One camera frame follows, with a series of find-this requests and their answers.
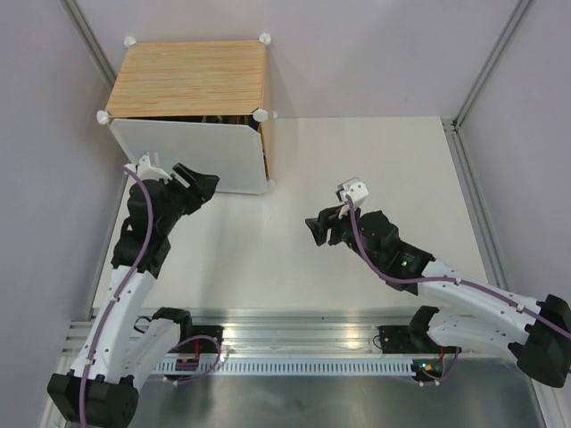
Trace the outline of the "white translucent cabinet door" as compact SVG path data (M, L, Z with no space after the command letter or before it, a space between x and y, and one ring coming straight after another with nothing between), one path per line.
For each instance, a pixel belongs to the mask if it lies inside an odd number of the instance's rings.
M181 163L219 176L219 192L263 194L268 190L261 135L247 126L114 119L110 130L131 161L152 152L165 170Z

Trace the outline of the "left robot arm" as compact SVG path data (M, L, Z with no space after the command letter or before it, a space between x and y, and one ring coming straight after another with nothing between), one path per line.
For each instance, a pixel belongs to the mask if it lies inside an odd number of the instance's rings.
M68 372L53 374L47 385L64 419L83 427L129 426L142 386L171 351L185 352L210 342L216 358L205 373L221 361L220 338L196 333L185 309L158 309L137 342L129 342L170 252L170 232L213 197L219 177L181 163L168 174L144 160L123 170L135 183L128 190L128 215L113 250L105 299Z

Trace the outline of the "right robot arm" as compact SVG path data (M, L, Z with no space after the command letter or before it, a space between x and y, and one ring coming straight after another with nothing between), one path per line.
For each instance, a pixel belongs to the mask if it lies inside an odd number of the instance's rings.
M558 296L543 300L478 283L400 238L382 211L342 215L322 210L304 223L316 245L345 244L391 288L429 300L407 327L410 347L474 350L517 365L538 383L561 388L570 373L570 306Z

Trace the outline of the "wooden two-shelf shoe cabinet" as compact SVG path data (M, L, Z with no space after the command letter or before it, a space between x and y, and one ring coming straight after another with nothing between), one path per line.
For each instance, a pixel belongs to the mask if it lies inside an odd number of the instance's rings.
M127 53L97 120L109 129L114 119L247 126L261 135L270 185L277 116L268 60L271 42L267 33L230 41L137 42L128 37Z

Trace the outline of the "aluminium mounting rail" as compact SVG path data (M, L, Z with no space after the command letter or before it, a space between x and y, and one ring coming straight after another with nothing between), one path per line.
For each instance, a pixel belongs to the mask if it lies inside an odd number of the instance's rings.
M374 338L381 326L407 326L416 310L190 309L189 313L193 333L205 325L221 327L215 350L231 358L365 358L380 355ZM181 326L158 319L145 334L135 332L137 318L152 314L152 309L125 313L100 309L89 321L71 323L63 350L80 357L95 350L98 357L114 361L137 345L163 353L180 340ZM524 306L501 304L472 316L441 308L420 324L420 334L459 347L463 356L513 361L512 350L529 341L536 321L536 313Z

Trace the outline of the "left aluminium frame post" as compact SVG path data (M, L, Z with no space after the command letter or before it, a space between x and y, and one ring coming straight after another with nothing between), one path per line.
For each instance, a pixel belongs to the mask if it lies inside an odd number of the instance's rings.
M99 71L103 82L109 89L112 89L116 81L116 74L102 47L97 41L95 33L88 23L79 2L76 0L60 0L59 3L67 14L72 26L79 34L79 37L87 49L89 56L93 60L95 67Z

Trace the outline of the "aluminium frame post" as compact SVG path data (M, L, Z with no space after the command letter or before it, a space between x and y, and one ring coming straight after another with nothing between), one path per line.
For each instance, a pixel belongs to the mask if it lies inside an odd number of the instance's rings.
M516 34L523 24L525 17L534 6L534 0L518 0L503 25L500 34L496 38L491 51L488 53L483 66L478 71L476 79L468 90L463 103L459 107L455 117L451 120L450 127L456 133L467 120L468 115L473 110L478 98L484 91L487 82L492 77L495 69L499 65L501 58L508 51L509 45L515 39Z
M79 34L79 37L87 49L89 56L93 60L95 67L99 71L103 82L109 89L112 89L116 81L116 74L102 47L97 41L95 33L88 23L79 2L76 0L60 0L59 3L67 14L72 26Z

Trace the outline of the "right aluminium frame post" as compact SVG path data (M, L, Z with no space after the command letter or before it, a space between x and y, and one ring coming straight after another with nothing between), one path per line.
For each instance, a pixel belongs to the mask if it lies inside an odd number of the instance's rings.
M503 25L500 34L496 38L491 51L488 53L483 66L478 71L476 79L468 90L463 103L459 107L455 117L451 120L450 127L456 133L467 120L468 115L473 110L478 98L484 91L487 82L492 77L495 69L499 65L501 58L508 51L509 45L515 39L516 34L523 24L525 17L534 6L534 0L518 0Z

